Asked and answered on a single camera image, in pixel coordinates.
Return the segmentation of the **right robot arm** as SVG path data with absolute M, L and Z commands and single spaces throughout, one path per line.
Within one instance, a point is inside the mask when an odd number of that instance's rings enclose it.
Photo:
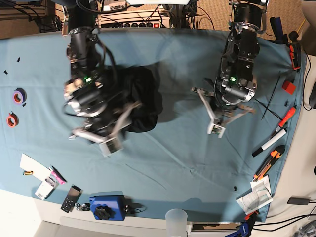
M 71 78 L 64 86 L 63 112 L 85 119 L 82 127 L 73 130 L 73 137 L 101 144 L 116 140 L 130 126 L 130 113 L 141 102 L 128 99 L 114 57 L 98 37 L 96 6 L 93 1 L 78 0 L 64 8 L 71 40 L 67 47 Z

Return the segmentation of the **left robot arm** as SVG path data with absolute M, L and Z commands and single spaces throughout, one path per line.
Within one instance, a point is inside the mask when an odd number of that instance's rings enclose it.
M 253 74 L 254 59 L 259 54 L 258 34 L 266 30 L 267 0 L 232 0 L 224 51 L 215 80 L 207 79 L 211 91 L 193 87 L 202 99 L 211 122 L 220 127 L 224 117 L 251 100 L 257 90 Z

